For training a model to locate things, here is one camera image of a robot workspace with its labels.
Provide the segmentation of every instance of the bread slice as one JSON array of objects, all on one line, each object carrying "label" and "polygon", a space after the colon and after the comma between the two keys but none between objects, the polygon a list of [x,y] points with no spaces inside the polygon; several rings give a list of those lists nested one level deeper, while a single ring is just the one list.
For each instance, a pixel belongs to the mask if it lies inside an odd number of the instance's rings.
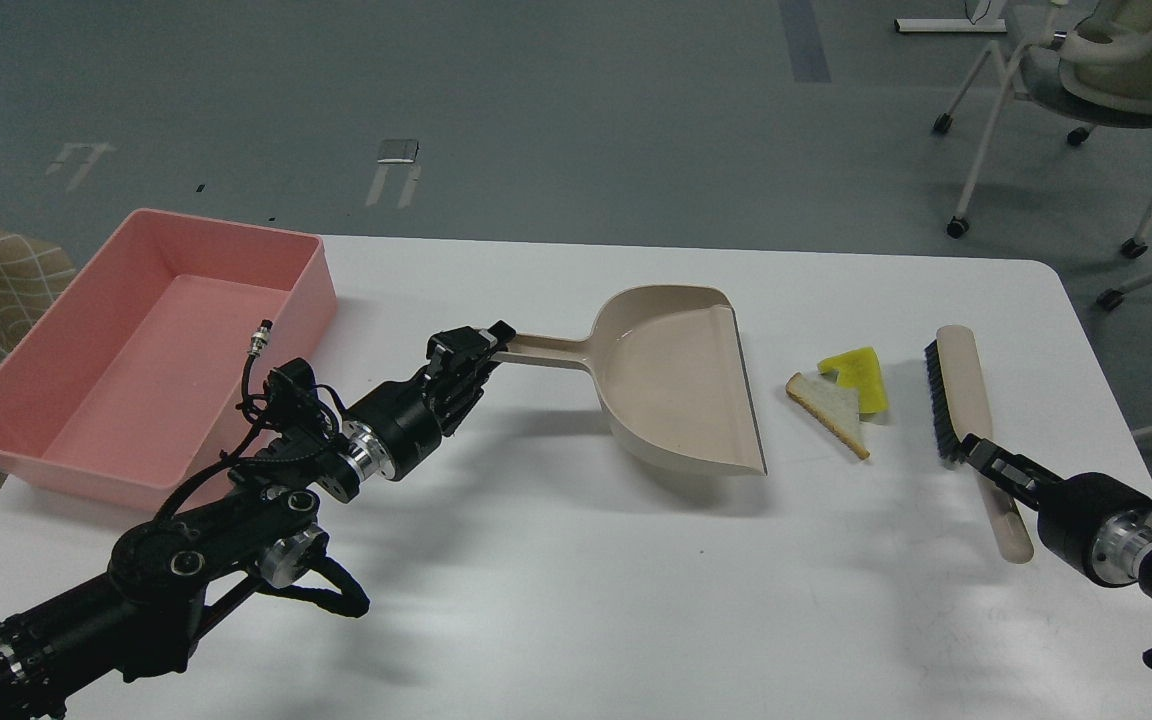
[{"label": "bread slice", "polygon": [[785,392],[797,404],[820,420],[829,432],[841,439],[861,460],[869,457],[861,441],[861,392],[854,387],[840,387],[823,379],[794,373],[786,384]]}]

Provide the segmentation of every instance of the black bristles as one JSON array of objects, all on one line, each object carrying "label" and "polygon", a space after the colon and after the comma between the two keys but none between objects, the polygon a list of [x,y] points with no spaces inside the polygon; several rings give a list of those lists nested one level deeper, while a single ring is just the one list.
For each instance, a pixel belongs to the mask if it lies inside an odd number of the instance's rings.
[{"label": "black bristles", "polygon": [[935,430],[935,450],[942,460],[961,462],[967,458],[963,452],[963,444],[958,440],[958,434],[954,430],[950,420],[950,399],[945,392],[945,378],[941,376],[941,354],[937,350],[937,342],[927,346],[923,351],[927,359],[927,385],[932,389],[932,429]]}]

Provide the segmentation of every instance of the beige dustpan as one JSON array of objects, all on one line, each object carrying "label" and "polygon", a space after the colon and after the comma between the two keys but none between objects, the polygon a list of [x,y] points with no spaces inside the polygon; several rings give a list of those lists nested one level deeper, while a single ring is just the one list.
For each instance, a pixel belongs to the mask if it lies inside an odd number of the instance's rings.
[{"label": "beige dustpan", "polygon": [[581,341],[520,334],[495,359],[585,370],[612,434],[682,473],[767,473],[732,303],[712,287],[645,286],[599,310]]}]

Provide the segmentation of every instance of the yellow sponge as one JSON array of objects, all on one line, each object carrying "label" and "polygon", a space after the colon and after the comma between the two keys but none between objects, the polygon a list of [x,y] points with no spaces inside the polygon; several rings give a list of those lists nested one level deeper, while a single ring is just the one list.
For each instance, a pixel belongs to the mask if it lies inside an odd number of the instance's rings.
[{"label": "yellow sponge", "polygon": [[882,370],[873,347],[862,347],[817,363],[820,373],[838,373],[835,382],[861,392],[861,412],[881,414],[887,410],[887,389],[882,387]]}]

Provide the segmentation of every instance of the pink plastic bin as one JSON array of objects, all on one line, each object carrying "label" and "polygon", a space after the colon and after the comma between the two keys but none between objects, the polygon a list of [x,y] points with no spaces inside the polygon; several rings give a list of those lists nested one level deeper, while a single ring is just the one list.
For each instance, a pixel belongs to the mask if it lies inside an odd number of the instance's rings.
[{"label": "pink plastic bin", "polygon": [[311,234],[137,210],[0,366],[0,469],[154,509],[247,433],[233,407],[262,319],[253,382],[310,355],[336,305]]}]

